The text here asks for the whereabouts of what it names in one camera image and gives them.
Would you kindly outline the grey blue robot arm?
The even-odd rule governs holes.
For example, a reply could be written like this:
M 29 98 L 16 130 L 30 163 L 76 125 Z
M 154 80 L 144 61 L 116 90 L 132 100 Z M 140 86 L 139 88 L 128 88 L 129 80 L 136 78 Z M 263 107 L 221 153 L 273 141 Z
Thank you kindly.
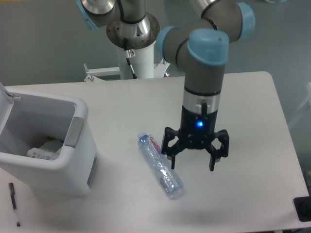
M 144 78 L 139 69 L 153 66 L 137 62 L 138 51 L 147 47 L 185 73 L 180 128 L 165 128 L 162 153 L 174 162 L 184 149 L 206 150 L 213 170 L 229 151 L 228 132 L 215 131 L 229 44 L 254 30 L 252 8 L 231 0 L 195 0 L 198 23 L 161 29 L 143 0 L 79 0 L 77 5 L 88 27 L 106 27 L 109 40 L 121 49 L 119 67 L 126 78 Z

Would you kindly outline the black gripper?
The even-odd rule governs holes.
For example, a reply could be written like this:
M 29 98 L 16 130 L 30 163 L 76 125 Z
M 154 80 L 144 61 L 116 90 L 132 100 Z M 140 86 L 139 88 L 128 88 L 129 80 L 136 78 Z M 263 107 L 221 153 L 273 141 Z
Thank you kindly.
M 210 154 L 209 170 L 214 171 L 215 163 L 222 157 L 226 158 L 229 152 L 229 134 L 223 129 L 215 132 L 215 125 L 218 111 L 201 115 L 193 113 L 182 107 L 181 124 L 178 131 L 166 127 L 162 139 L 162 154 L 167 155 L 171 160 L 171 169 L 175 168 L 175 157 L 184 149 L 203 150 Z M 175 138 L 178 140 L 169 146 L 169 142 Z M 217 139 L 219 148 L 215 148 L 213 141 Z

